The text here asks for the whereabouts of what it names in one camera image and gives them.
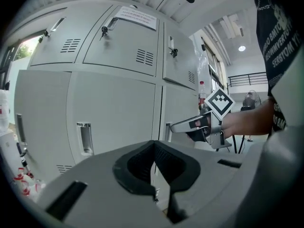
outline tree foliage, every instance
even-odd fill
[[[16,56],[15,56],[15,60],[18,60],[18,59],[21,59],[21,58],[24,58],[24,57],[31,56],[31,55],[32,55],[32,52],[29,51],[28,48],[29,48],[29,47],[28,47],[27,45],[21,45],[21,46],[18,48],[18,51],[17,51]]]

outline metal railing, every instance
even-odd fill
[[[228,79],[230,82],[230,87],[268,84],[266,72],[236,75],[228,77]]]

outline ceiling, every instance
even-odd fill
[[[38,11],[53,5],[73,0],[27,0],[16,14],[8,31],[13,32],[22,26],[22,23]],[[180,24],[188,36],[204,26],[214,22],[224,15],[246,9],[254,5],[253,0],[195,0],[188,3],[186,0],[132,0],[158,10]]]
[[[256,35],[257,11],[255,6],[237,11],[234,14],[236,14],[238,17],[237,24],[243,29],[243,37],[241,35],[237,35],[235,38],[228,38],[227,34],[225,33],[225,30],[220,24],[220,20],[222,20],[222,18],[212,22],[212,26],[216,30],[220,40],[222,41],[227,51],[231,64],[233,64],[233,62],[238,59],[261,55]],[[245,46],[246,50],[240,52],[238,50],[240,46]]]

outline door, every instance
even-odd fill
[[[197,90],[196,57],[192,41],[178,28],[165,23],[163,79]],[[171,51],[177,49],[173,57]]]
[[[102,25],[109,33],[102,37],[97,32],[86,54],[84,63],[124,68],[148,75],[156,75],[159,20],[156,30],[123,19],[115,21],[118,6]]]
[[[162,89],[160,140],[170,141],[184,147],[194,148],[194,141],[186,133],[171,133],[170,125],[199,114],[198,96],[190,89],[180,86],[164,86]],[[157,206],[168,207],[170,186],[156,168],[153,185],[159,190]]]
[[[155,85],[118,76],[73,72],[67,127],[76,163],[152,139]]]
[[[75,165],[67,137],[67,89],[71,73],[21,70],[15,89],[20,146],[35,178],[50,182]]]
[[[69,6],[60,20],[47,29],[33,56],[31,66],[49,63],[74,63],[94,24],[111,7],[108,3],[80,3]]]
[[[184,121],[199,114],[198,96],[188,89],[164,86],[162,92],[160,140],[194,147],[185,133],[171,133],[171,124]]]

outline ceiling light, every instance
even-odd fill
[[[245,46],[240,46],[240,47],[238,48],[239,51],[245,51],[245,49],[246,49]]]

